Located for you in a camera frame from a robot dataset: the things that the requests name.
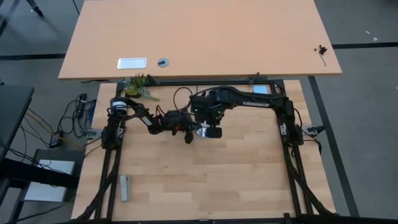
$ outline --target wooden tabletop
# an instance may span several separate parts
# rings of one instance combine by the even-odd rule
[[[328,49],[325,63],[319,45]],[[146,58],[147,66],[120,70],[120,58]],[[161,58],[169,66],[160,68]],[[341,69],[313,0],[85,1],[59,78],[139,72],[242,77],[339,75]]]
[[[178,87],[149,88],[160,102],[137,101],[153,112],[156,104],[164,111],[173,110],[172,97]],[[199,86],[198,90],[207,87]],[[236,87],[252,91],[249,85]],[[190,88],[193,92],[197,90],[195,86]],[[304,125],[311,124],[300,82],[285,81],[285,89],[300,111]],[[116,84],[101,85],[93,128],[106,126],[106,108],[115,92]],[[178,107],[185,106],[188,94],[184,90],[177,93]],[[274,218],[286,212],[294,215],[279,129],[272,110],[245,107],[227,110],[221,122],[221,139],[203,139],[194,134],[191,144],[184,143],[183,133],[150,135],[139,119],[132,119],[126,125],[119,174],[131,176],[131,200],[121,202],[118,186],[114,221]],[[86,151],[98,144],[89,145]],[[327,209],[334,211],[317,144],[306,141],[300,151],[308,186]],[[97,149],[84,160],[73,218],[84,211],[98,190],[104,152]],[[108,193],[104,201],[103,215]]]

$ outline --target desk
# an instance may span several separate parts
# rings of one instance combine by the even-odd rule
[[[311,124],[301,85],[286,80],[285,90],[300,111],[304,125]],[[208,86],[198,86],[198,90]],[[236,86],[252,91],[249,85]],[[150,87],[160,102],[138,99],[154,112],[174,108],[172,97],[178,86]],[[196,92],[196,86],[190,87]],[[107,125],[109,100],[116,84],[102,84],[93,128]],[[188,93],[177,93],[177,106],[184,106]],[[116,190],[113,221],[198,220],[216,218],[270,218],[294,213],[286,166],[275,113],[261,108],[238,107],[226,111],[221,139],[184,143],[183,133],[150,135],[138,119],[126,123],[119,174],[131,175],[131,200],[120,201]],[[87,152],[98,146],[93,143]],[[334,211],[318,147],[314,142],[300,146],[308,186],[327,209]],[[87,155],[72,218],[79,216],[95,196],[101,177],[105,150]],[[107,203],[102,214],[106,214]]]
[[[314,49],[325,46],[322,56]],[[119,70],[119,58],[146,58]],[[169,66],[157,61],[167,58]],[[59,78],[339,75],[313,0],[85,1]]]

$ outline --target white label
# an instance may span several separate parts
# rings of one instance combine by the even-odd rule
[[[152,125],[152,123],[148,120],[148,118],[146,118],[146,117],[143,117],[143,118],[141,118],[141,121],[143,121],[144,123],[146,123],[146,125]]]
[[[117,109],[123,109],[125,111],[127,111],[127,104],[125,102],[122,101],[116,101],[112,103],[112,107],[115,107]]]
[[[118,69],[139,69],[147,67],[147,58],[119,58]]]

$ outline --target cable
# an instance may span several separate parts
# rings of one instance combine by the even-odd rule
[[[94,141],[91,141],[91,142],[89,142],[89,143],[87,143],[87,144],[84,144],[84,145],[82,146],[82,148],[84,148],[84,147],[88,146],[89,144],[92,144],[92,143],[94,143],[94,142],[100,140],[101,138],[102,138],[102,137],[96,138]]]
[[[162,108],[159,105],[156,105],[156,112],[155,115],[158,116],[160,113],[162,113],[163,115],[165,115],[164,111],[162,110]]]
[[[68,109],[69,109],[70,104],[73,103],[73,102],[75,102],[75,101],[76,101],[76,100],[72,100],[72,101],[70,101],[70,102],[67,104],[67,107],[65,108],[65,111],[63,112],[63,114],[62,114],[62,116],[61,116],[61,118],[60,118],[60,120],[59,120],[59,122],[58,122],[58,124],[57,124],[57,131],[61,130],[61,131],[63,131],[65,134],[70,134],[70,133],[73,132],[72,129],[71,129],[70,131],[65,131],[65,130],[62,128],[62,121],[63,121],[64,119],[66,119],[66,118],[72,119],[71,116],[65,116],[65,115],[66,115],[67,112],[68,112]]]
[[[293,109],[294,109],[294,111],[296,111],[298,118],[300,120],[300,128],[303,129],[303,120],[301,119],[300,112],[296,108],[293,108]]]
[[[300,112],[296,109],[296,108],[294,108],[294,111],[296,111],[296,113],[297,113],[297,115],[298,115],[298,119],[300,120],[300,129],[301,129],[301,131],[304,133],[304,134],[306,134],[307,136],[310,136],[312,139],[311,140],[303,140],[303,141],[314,141],[314,142],[316,142],[317,144],[318,144],[318,150],[321,152],[322,151],[322,144],[316,139],[316,138],[314,138],[314,137],[312,137],[309,133],[306,133],[304,130],[303,130],[303,120],[301,119],[301,114],[300,114]]]
[[[57,206],[57,207],[55,207],[55,208],[51,208],[51,209],[49,209],[49,210],[47,210],[47,211],[45,211],[45,212],[40,212],[40,213],[36,213],[36,214],[34,214],[34,215],[29,215],[29,216],[26,216],[26,217],[24,217],[24,218],[17,219],[17,220],[15,220],[15,221],[7,222],[7,223],[5,223],[5,224],[16,224],[17,222],[21,222],[21,221],[24,221],[24,220],[27,220],[27,219],[30,219],[30,218],[34,218],[34,217],[37,217],[37,216],[45,215],[45,214],[47,214],[47,213],[49,213],[49,212],[52,212],[52,211],[54,211],[54,210],[57,210],[57,209],[59,209],[59,208],[62,208],[62,207],[64,207],[64,206],[68,205],[70,202],[73,201],[73,199],[75,199],[75,197],[76,197],[76,195],[73,196],[73,197],[70,199],[69,202],[67,202],[67,203],[65,203],[65,204],[63,204],[63,205],[59,205],[59,206]]]
[[[90,150],[89,152],[87,152],[87,153],[85,154],[85,156],[83,156],[83,159],[84,159],[88,154],[90,154],[91,152],[93,152],[95,149],[99,148],[100,146],[102,146],[102,144],[100,144],[99,146],[97,146],[97,147],[95,147],[94,149],[92,149],[92,150]]]
[[[28,108],[28,110],[30,110],[30,112],[32,112],[34,115],[36,115],[36,117],[40,118],[51,129],[51,132],[54,133],[54,130],[52,129],[51,125],[48,124],[48,122],[46,122],[41,116],[39,116],[37,113],[35,113],[35,111],[33,111],[32,109]]]
[[[41,139],[39,137],[37,137],[35,134],[33,134],[32,132],[26,130],[25,128],[20,127],[23,131],[25,131],[26,133],[30,134],[31,136],[37,138],[38,140],[41,141]]]
[[[25,139],[25,154],[26,154],[26,153],[27,153],[27,139],[26,139],[26,133],[25,133],[24,127],[22,126],[22,123],[21,123],[20,127],[22,128],[22,133],[24,133],[24,139]]]
[[[26,117],[24,117],[24,118],[25,118],[27,124],[30,126],[30,128],[32,128],[32,130],[33,130],[34,132],[36,132],[36,134],[39,136],[38,138],[42,141],[42,143],[44,144],[44,146],[47,148],[48,153],[49,153],[49,161],[50,161],[50,165],[51,165],[51,163],[52,163],[52,161],[51,161],[51,149],[48,147],[48,145],[46,144],[46,142],[43,140],[43,138],[42,138],[42,136],[39,134],[39,132],[36,131],[36,129],[33,128],[33,126],[30,124],[29,120],[28,120]]]
[[[86,80],[86,81],[82,81],[80,83],[81,84],[89,84],[91,82],[109,82],[109,83],[111,83],[111,81],[109,81],[109,80]]]
[[[73,1],[73,4],[75,5],[75,9],[76,9],[77,14],[80,16],[80,12],[79,12],[79,9],[77,9],[77,5],[76,5],[75,0],[72,0],[72,1]]]
[[[60,136],[57,136],[56,134],[52,133],[51,131],[49,131],[37,118],[35,118],[34,116],[32,116],[29,113],[26,113],[27,116],[29,116],[30,118],[32,118],[33,120],[35,120],[42,128],[44,128],[46,130],[46,132],[48,132],[49,134],[51,134],[52,136],[56,137],[57,139],[61,139],[69,144],[71,144],[72,146],[75,146],[77,149],[81,149],[84,150],[82,147],[78,146],[77,144],[75,144],[73,141],[69,140],[69,139],[65,139],[62,138]]]
[[[174,92],[173,104],[174,104],[175,109],[176,109],[176,110],[179,110],[179,111],[180,111],[180,110],[188,109],[188,107],[189,107],[189,104],[188,104],[187,106],[184,106],[183,108],[179,109],[179,108],[177,107],[177,105],[175,104],[175,95],[176,95],[177,92],[178,92],[179,90],[181,90],[181,89],[186,89],[186,90],[188,90],[188,91],[191,93],[190,97],[193,96],[193,93],[192,93],[191,89],[189,89],[188,87],[185,87],[185,86],[178,88],[178,89]]]

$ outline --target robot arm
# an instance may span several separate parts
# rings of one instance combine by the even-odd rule
[[[134,110],[133,115],[127,115],[127,109]],[[166,114],[154,116],[149,113],[142,103],[125,98],[116,97],[111,100],[111,107],[108,108],[108,125],[102,132],[102,144],[104,149],[120,147],[119,127],[121,121],[128,121],[139,118],[148,128],[150,134],[159,134],[162,131],[171,131],[173,135],[177,131],[185,132],[185,142],[190,144],[193,140],[192,131],[199,129],[200,124],[192,121],[187,110],[172,110]]]
[[[227,109],[236,106],[252,106],[270,108],[276,113],[285,140],[294,145],[303,144],[300,126],[295,124],[293,102],[285,95],[248,93],[239,91],[231,86],[219,86],[193,95],[190,99],[191,112],[198,123],[206,122],[210,127],[206,130],[209,138],[220,138],[222,135],[220,121]]]

